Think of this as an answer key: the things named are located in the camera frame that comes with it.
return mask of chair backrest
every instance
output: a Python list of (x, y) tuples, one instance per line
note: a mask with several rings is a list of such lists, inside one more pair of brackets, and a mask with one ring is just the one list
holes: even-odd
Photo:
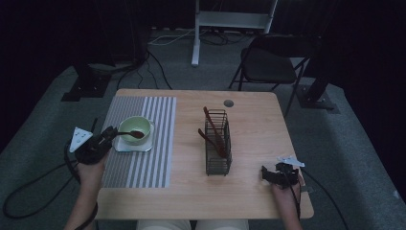
[(319, 37), (262, 34), (254, 38), (249, 48), (259, 48), (285, 58), (311, 58), (320, 46)]

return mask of white tag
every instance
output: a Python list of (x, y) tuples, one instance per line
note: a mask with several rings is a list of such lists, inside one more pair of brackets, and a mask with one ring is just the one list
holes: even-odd
[(283, 162), (284, 164), (288, 164), (288, 165), (299, 166), (299, 167), (305, 166), (305, 163), (298, 161), (297, 159), (293, 158), (292, 156), (278, 157), (278, 160)]
[(89, 138), (93, 136), (93, 133), (83, 130), (81, 128), (75, 127), (74, 135), (72, 137), (70, 152), (76, 151), (83, 143), (85, 143)]

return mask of spoon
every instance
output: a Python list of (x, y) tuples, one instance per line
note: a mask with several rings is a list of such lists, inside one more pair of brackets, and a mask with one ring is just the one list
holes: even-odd
[(137, 138), (137, 139), (141, 139), (141, 138), (144, 137), (144, 133), (141, 132), (141, 131), (137, 131), (137, 130), (132, 130), (132, 131), (129, 131), (129, 132), (118, 132), (117, 135), (130, 135), (130, 136), (132, 136), (134, 138)]

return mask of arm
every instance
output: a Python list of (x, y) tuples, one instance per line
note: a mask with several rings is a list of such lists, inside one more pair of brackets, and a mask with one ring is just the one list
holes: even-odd
[[(79, 196), (71, 216), (66, 223), (65, 230), (76, 229), (85, 223), (92, 215), (98, 199), (99, 190), (102, 187), (102, 175), (104, 173), (104, 162), (106, 158), (107, 154), (96, 165), (78, 164), (80, 177)], [(93, 224), (89, 224), (85, 229), (93, 229)]]
[[(300, 176), (299, 183), (303, 184), (303, 179)], [(296, 197), (300, 197), (301, 191), (299, 183), (293, 186), (293, 191), (295, 192)], [(302, 230), (303, 228), (296, 212), (295, 198), (293, 197), (291, 190), (282, 190), (276, 184), (272, 184), (271, 187), (284, 228), (286, 230)]]

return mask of gray carpet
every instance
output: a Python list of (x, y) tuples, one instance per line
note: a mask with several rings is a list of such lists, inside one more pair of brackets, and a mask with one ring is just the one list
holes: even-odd
[[(205, 38), (219, 41), (213, 36)], [(230, 35), (230, 39), (238, 40), (241, 37)], [(202, 44), (200, 63), (196, 68), (191, 66), (191, 39), (180, 39), (165, 46), (150, 45), (148, 49), (163, 65), (173, 89), (230, 90), (228, 84), (237, 69), (239, 51), (247, 44), (249, 37), (243, 37), (242, 42), (225, 46)], [(95, 67), (109, 69), (102, 65)], [(153, 58), (149, 58), (138, 73), (128, 73), (120, 87), (156, 88), (155, 78), (158, 88), (168, 89), (159, 65)], [(29, 119), (0, 155), (2, 205), (11, 191), (63, 163), (63, 147), (75, 127), (90, 129), (94, 119), (98, 118), (95, 132), (101, 131), (122, 75), (123, 73), (117, 73), (113, 76), (103, 98), (81, 99), (77, 103), (60, 101), (74, 83), (76, 72), (68, 68), (54, 80)], [(312, 82), (312, 78), (302, 80), (303, 84)], [(243, 87), (246, 91), (269, 89), (270, 86), (264, 84), (246, 84)], [(291, 90), (292, 87), (287, 85), (280, 86), (275, 91), (282, 109), (286, 107)], [(349, 229), (406, 229), (406, 205), (394, 195), (395, 187), (347, 103), (342, 89), (330, 85), (327, 94), (337, 104), (340, 114), (300, 108), (295, 99), (286, 118), (299, 160), (306, 163), (305, 169), (334, 198)], [(69, 175), (68, 170), (63, 167), (18, 194), (10, 203), (11, 212), (16, 215), (27, 214), (40, 207), (62, 186)], [(310, 198), (315, 211), (313, 218), (302, 221), (304, 229), (345, 229), (326, 193), (308, 176), (304, 175), (304, 179), (313, 189)], [(33, 217), (9, 219), (1, 215), (0, 229), (61, 229), (72, 209), (78, 188), (78, 184), (72, 181), (49, 207)], [(100, 229), (135, 229), (135, 223), (100, 221), (99, 225)], [(277, 219), (255, 219), (250, 220), (250, 228), (282, 229), (282, 223)]]

